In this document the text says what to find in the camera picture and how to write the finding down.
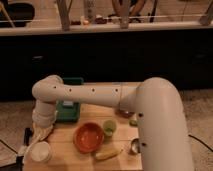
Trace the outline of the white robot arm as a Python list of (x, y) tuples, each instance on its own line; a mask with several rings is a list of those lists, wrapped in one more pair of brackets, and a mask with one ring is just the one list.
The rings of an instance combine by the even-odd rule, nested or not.
[(32, 87), (33, 121), (52, 126), (59, 101), (133, 112), (137, 116), (144, 171), (194, 171), (183, 103), (176, 87), (160, 77), (137, 84), (66, 85), (50, 75)]

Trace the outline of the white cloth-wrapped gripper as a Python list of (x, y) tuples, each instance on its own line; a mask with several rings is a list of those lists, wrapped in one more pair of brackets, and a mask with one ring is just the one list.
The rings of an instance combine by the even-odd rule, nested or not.
[(53, 125), (43, 128), (43, 127), (38, 126), (36, 123), (34, 123), (33, 124), (33, 140), (34, 141), (43, 141), (51, 134), (51, 132), (53, 131), (53, 128), (54, 128)]

